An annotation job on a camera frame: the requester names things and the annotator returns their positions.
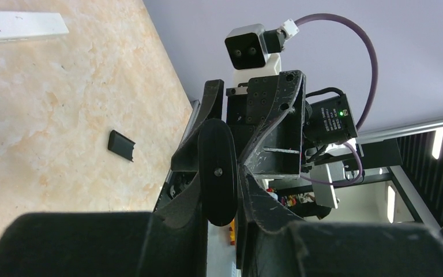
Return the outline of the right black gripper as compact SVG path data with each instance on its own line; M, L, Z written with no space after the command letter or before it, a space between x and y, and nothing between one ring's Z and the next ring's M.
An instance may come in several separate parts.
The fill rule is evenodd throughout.
M300 70L291 70L226 89L226 123L252 174L293 178L301 172L305 82ZM171 158L172 171L198 171L200 131L206 120L222 118L223 95L223 80L205 82L194 124Z

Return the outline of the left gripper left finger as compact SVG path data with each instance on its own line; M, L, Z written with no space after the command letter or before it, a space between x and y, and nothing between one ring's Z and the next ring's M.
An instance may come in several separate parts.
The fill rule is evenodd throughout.
M205 276L200 179L155 212L30 213L0 238L0 276Z

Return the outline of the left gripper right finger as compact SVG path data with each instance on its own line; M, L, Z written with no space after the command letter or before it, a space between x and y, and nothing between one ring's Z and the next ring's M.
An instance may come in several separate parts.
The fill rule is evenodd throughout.
M307 222L239 167L243 276L443 276L443 237L417 223Z

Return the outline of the black remote control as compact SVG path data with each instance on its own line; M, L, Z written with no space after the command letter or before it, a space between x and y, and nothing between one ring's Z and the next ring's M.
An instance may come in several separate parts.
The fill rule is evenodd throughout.
M202 211L211 224L226 226L238 208L238 170L234 139L220 119L204 122L198 138Z

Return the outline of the black remote battery cover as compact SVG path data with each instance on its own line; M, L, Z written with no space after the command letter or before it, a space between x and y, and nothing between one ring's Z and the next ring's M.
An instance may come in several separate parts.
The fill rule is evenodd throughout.
M124 159L133 162L133 150L135 142L123 134L112 130L109 134L107 149Z

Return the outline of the white remote control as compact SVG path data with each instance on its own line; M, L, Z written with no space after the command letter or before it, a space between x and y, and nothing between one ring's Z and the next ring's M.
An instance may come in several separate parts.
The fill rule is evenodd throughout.
M0 11L0 43L55 38L68 33L59 13Z

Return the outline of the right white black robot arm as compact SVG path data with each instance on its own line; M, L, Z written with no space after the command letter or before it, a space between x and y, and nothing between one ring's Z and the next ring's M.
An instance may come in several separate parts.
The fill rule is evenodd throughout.
M337 145L357 136L346 95L337 88L318 91L328 98L307 100L306 77L299 70L252 77L233 88L222 80L205 83L196 121L171 159L171 169L196 172L199 168L199 127L227 112L238 160L257 179L297 179L305 171L337 155Z

